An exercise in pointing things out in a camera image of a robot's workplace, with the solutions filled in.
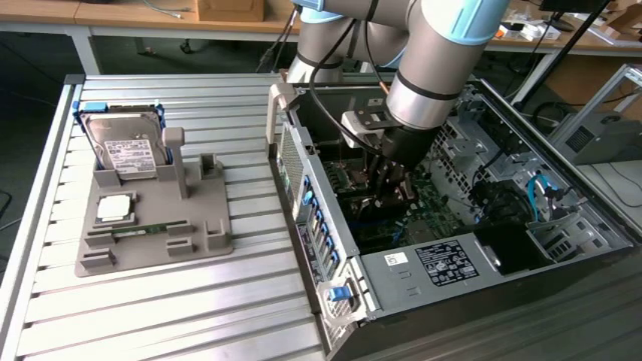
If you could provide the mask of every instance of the hard drive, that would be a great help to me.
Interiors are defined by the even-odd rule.
[[[79,114],[99,168],[115,169],[120,179],[156,176],[155,167],[170,163],[163,144],[163,118],[154,106],[84,109]]]

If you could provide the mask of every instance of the warning label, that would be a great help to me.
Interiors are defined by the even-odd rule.
[[[105,141],[104,145],[116,172],[129,174],[155,171],[150,140]]]
[[[458,241],[448,241],[416,249],[430,280],[444,286],[479,276]]]

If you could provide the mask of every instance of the white sticker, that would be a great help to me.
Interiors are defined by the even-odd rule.
[[[151,154],[150,140],[105,141],[113,169],[120,174],[155,171],[154,154]]]
[[[408,257],[406,257],[406,254],[403,252],[386,254],[383,258],[386,258],[386,263],[388,265],[400,265],[402,263],[408,262]]]

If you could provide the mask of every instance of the green circuit board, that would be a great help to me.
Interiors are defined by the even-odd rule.
[[[359,159],[348,159],[342,164],[339,162],[324,163],[326,173],[338,195],[366,188],[366,185],[360,183],[366,176],[358,174],[360,167]],[[412,174],[418,201],[410,205],[403,216],[375,223],[348,222],[362,254],[457,235],[463,223],[446,205],[432,182],[424,178],[422,173],[416,171]]]

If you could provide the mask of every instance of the motherboard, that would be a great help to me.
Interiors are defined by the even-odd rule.
[[[346,210],[366,197],[368,187],[363,159],[324,162],[323,166],[339,204]],[[410,204],[403,215],[368,223],[348,220],[350,231],[362,254],[451,237],[463,226],[459,217],[446,205],[448,198],[439,194],[430,180],[430,173],[422,166],[412,172],[411,179],[418,200]]]

